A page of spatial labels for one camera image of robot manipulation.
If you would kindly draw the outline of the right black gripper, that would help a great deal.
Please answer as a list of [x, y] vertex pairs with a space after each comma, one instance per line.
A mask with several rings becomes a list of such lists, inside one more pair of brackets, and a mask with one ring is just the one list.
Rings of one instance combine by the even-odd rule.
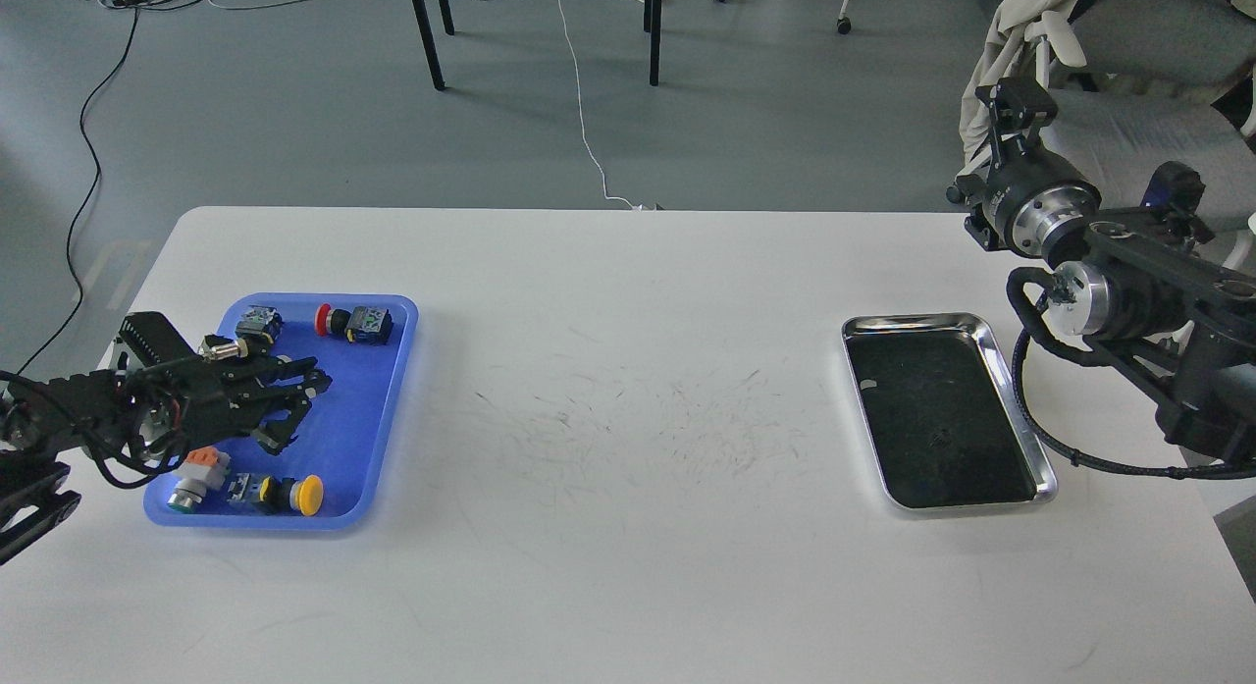
[[968, 207], [965, 228], [986, 251], [1009, 250], [1049, 265], [1086, 254], [1086, 218], [1102, 193], [1055, 153], [1006, 158], [1005, 134], [1036, 132], [1058, 115], [1048, 89], [1029, 77], [1004, 77], [988, 88], [991, 162], [986, 174], [960, 174], [947, 188], [952, 205]]

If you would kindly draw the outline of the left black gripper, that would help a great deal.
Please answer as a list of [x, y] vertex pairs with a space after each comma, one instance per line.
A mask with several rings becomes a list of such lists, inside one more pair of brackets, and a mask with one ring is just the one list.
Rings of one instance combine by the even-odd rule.
[[[237, 365], [157, 365], [147, 370], [148, 454], [183, 454], [250, 436], [280, 456], [332, 377], [317, 356], [247, 356]], [[279, 399], [261, 420], [261, 399]]]

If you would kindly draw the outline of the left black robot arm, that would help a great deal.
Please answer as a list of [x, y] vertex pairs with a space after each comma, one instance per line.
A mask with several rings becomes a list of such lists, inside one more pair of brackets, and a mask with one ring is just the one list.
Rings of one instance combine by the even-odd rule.
[[113, 366], [36, 383], [3, 375], [3, 558], [80, 505], [64, 451], [80, 448], [117, 488], [183, 468], [193, 451], [252, 437], [278, 456], [332, 387], [317, 358], [278, 356], [278, 326], [188, 344], [162, 313], [131, 313]]

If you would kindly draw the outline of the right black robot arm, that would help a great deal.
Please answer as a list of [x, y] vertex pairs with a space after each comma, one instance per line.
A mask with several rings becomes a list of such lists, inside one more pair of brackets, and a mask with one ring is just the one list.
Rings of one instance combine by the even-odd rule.
[[1253, 477], [1253, 279], [1196, 254], [1213, 232], [1197, 215], [1199, 174], [1159, 164], [1133, 207], [1102, 206], [1102, 195], [1040, 133], [1056, 102], [1032, 78], [978, 85], [988, 115], [986, 156], [958, 174], [947, 197], [968, 206], [965, 227], [978, 246], [1030, 260], [1006, 282], [1022, 325], [1014, 349], [1014, 399], [1027, 348], [1036, 343], [1076, 366], [1109, 366], [1156, 403], [1171, 446], [1203, 466], [1127, 466], [1032, 430], [1075, 466], [1135, 477]]

